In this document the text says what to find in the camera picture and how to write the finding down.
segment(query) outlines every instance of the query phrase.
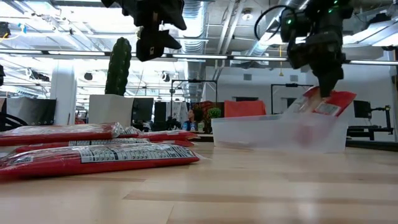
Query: white planter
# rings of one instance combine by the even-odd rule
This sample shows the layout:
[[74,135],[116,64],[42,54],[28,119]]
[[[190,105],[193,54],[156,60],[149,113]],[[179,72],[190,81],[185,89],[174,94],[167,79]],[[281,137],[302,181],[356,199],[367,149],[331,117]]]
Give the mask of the white planter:
[[131,125],[133,98],[119,95],[90,95],[88,122],[90,124],[119,122],[123,127]]

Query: green plant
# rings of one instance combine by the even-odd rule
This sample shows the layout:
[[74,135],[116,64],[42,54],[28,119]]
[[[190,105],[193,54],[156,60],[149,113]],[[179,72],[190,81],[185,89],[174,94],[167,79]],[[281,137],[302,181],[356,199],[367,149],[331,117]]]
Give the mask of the green plant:
[[109,60],[105,94],[124,96],[127,77],[129,76],[130,60],[131,45],[127,39],[121,37],[113,46],[111,59]]
[[212,108],[207,111],[210,119],[221,117],[221,110],[219,108]]

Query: potted plant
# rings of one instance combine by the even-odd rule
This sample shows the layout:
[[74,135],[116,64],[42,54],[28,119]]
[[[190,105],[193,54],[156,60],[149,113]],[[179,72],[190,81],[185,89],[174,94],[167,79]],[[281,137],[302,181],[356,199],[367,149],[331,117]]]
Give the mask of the potted plant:
[[105,95],[90,95],[89,123],[119,122],[131,125],[133,98],[125,98],[131,60],[131,45],[119,38],[111,52]]
[[220,118],[221,117],[221,110],[217,107],[214,107],[212,109],[209,109],[207,111],[207,116],[210,118],[210,125],[209,125],[209,130],[208,133],[212,133],[212,128],[211,128],[211,119],[213,118]]

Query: transparent container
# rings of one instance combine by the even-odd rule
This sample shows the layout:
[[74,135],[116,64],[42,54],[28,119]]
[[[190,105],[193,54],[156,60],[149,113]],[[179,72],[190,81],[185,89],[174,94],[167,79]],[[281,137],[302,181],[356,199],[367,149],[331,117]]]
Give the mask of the transparent container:
[[348,123],[304,113],[211,120],[217,147],[274,151],[342,152]]

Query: wooden tabletop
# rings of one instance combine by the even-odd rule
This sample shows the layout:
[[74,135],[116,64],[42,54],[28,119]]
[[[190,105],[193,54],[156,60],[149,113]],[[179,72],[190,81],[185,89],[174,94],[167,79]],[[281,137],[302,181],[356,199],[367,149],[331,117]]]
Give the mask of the wooden tabletop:
[[398,153],[193,150],[209,159],[2,183],[0,223],[398,223]]

